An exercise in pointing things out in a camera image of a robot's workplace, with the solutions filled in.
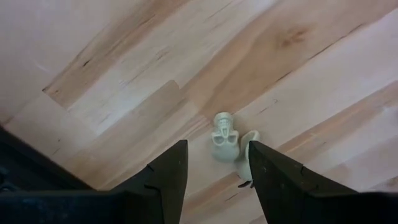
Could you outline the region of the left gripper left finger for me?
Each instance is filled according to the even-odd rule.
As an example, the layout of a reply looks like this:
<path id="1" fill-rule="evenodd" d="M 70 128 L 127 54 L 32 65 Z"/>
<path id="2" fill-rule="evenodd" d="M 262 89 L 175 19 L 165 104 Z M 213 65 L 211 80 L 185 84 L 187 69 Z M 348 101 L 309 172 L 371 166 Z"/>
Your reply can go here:
<path id="1" fill-rule="evenodd" d="M 117 185 L 123 196 L 118 224 L 179 224 L 188 177 L 188 141 L 179 140 Z"/>

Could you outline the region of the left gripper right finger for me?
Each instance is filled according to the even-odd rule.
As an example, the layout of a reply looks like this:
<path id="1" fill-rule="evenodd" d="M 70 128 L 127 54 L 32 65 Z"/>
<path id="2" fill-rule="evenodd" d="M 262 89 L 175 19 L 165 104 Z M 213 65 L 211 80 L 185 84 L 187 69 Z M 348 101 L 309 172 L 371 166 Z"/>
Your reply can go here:
<path id="1" fill-rule="evenodd" d="M 268 224 L 334 223 L 324 198 L 355 193 L 259 141 L 249 142 L 248 156 Z"/>

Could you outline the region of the cream plastic skull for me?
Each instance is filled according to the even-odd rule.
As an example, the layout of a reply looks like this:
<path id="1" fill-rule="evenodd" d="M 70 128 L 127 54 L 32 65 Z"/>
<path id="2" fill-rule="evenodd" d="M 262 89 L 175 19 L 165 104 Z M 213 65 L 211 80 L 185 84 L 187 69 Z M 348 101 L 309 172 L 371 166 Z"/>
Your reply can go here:
<path id="1" fill-rule="evenodd" d="M 249 165 L 249 142 L 261 139 L 259 131 L 252 130 L 241 138 L 241 155 L 235 160 L 234 164 L 238 176 L 244 181 L 252 181 L 251 169 Z"/>
<path id="2" fill-rule="evenodd" d="M 219 162 L 233 162 L 240 155 L 239 132 L 233 128 L 233 117 L 227 112 L 218 113 L 213 120 L 211 133 L 212 156 Z"/>

